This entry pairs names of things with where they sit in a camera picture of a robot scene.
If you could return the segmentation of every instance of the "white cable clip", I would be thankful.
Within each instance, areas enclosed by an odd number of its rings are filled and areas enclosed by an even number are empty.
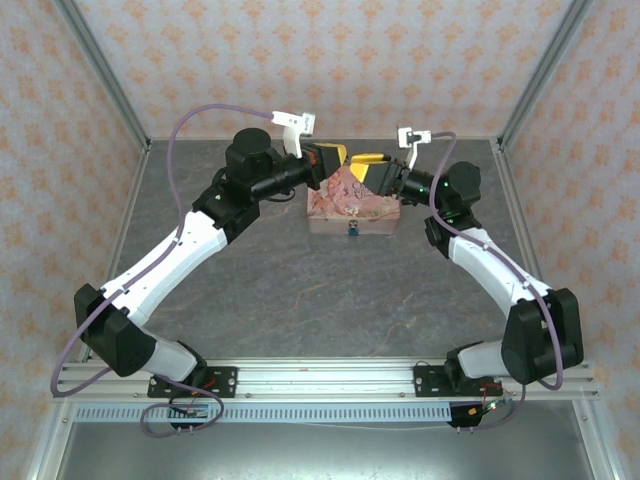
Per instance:
[[[300,147],[300,135],[310,136],[313,133],[313,127],[316,123],[316,116],[313,113],[303,113],[302,115],[293,115],[292,113],[274,111],[272,123],[282,125],[284,132],[282,140],[284,140],[284,148],[287,153],[293,153],[296,158],[302,157],[302,148]]]
[[[430,130],[414,131],[411,127],[398,127],[398,147],[411,149],[404,161],[409,170],[413,170],[418,159],[418,145],[421,143],[431,143]]]

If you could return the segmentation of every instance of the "enclosure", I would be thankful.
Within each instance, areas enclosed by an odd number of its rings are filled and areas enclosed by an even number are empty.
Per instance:
[[[637,2],[9,0],[0,21],[3,478],[175,478],[187,465],[190,478],[636,478]],[[480,169],[482,227],[577,296],[584,363],[559,391],[532,384],[504,426],[442,427],[437,409],[455,398],[417,398],[413,367],[502,338],[504,315],[429,245],[427,207],[402,207],[391,235],[317,235],[300,186],[288,203],[262,203],[146,325],[238,367],[235,420],[145,438],[126,413],[153,403],[144,373],[52,399],[74,293],[127,271],[175,228],[168,140],[211,103],[313,112],[303,142],[349,156],[404,157],[398,126],[456,132],[451,163]],[[246,127],[282,150],[282,127],[237,112],[180,129],[173,172],[186,205]],[[418,167],[434,171],[448,142],[421,145]],[[84,345],[67,362],[67,388],[104,367]],[[521,385],[502,381],[517,397]],[[359,421],[309,420],[339,406]],[[440,423],[425,427],[416,408]],[[272,421],[295,409],[313,417]]]

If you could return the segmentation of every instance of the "pink box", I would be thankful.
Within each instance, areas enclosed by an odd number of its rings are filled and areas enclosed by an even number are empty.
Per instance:
[[[341,167],[320,190],[309,190],[307,215],[311,233],[390,234],[400,219],[400,201],[378,197]]]

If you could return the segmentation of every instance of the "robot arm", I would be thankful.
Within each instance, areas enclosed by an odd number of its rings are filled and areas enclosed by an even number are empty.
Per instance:
[[[159,338],[144,329],[160,302],[198,265],[235,240],[260,215],[259,203],[286,194],[297,185],[318,189],[345,161],[341,145],[308,144],[299,137],[313,131],[313,115],[274,112],[273,122],[285,126],[280,155],[263,130],[245,129],[225,152],[226,167],[193,203],[184,229],[169,234],[140,262],[100,290],[84,285],[76,292],[76,322],[87,317],[117,291],[122,291],[91,324],[82,340],[119,376],[139,370],[201,387],[206,362],[188,346]],[[150,266],[172,242],[172,252],[138,282],[127,282]]]
[[[356,155],[351,172],[373,193],[396,195],[404,205],[429,205],[433,176],[413,169],[418,143],[428,143],[431,133],[398,129],[400,147],[411,148],[402,162],[383,154]],[[554,291],[534,278],[500,250],[475,219],[471,206],[480,199],[480,171],[468,163],[451,166],[438,181],[435,207],[439,216],[463,235],[455,235],[435,218],[425,220],[429,243],[445,258],[465,269],[498,304],[507,320],[501,342],[465,346],[447,355],[452,383],[465,378],[511,376],[523,385],[556,371],[555,351],[542,311],[530,291],[547,304],[560,343],[564,368],[583,360],[582,335],[576,297],[567,289]],[[464,238],[479,241],[479,244]],[[494,250],[510,262],[509,268]],[[525,279],[523,282],[513,271]]]

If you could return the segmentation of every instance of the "wallpaper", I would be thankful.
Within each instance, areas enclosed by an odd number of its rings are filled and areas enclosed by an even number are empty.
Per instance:
[[[500,133],[571,2],[78,3],[152,138],[213,102],[311,111],[318,137],[389,138],[399,123]],[[228,138],[249,121],[208,112],[182,134]]]
[[[576,37],[509,159],[548,279],[578,296],[618,445],[640,472],[640,4],[597,1]]]
[[[2,1],[0,32],[0,477],[19,479],[139,152],[53,2]]]

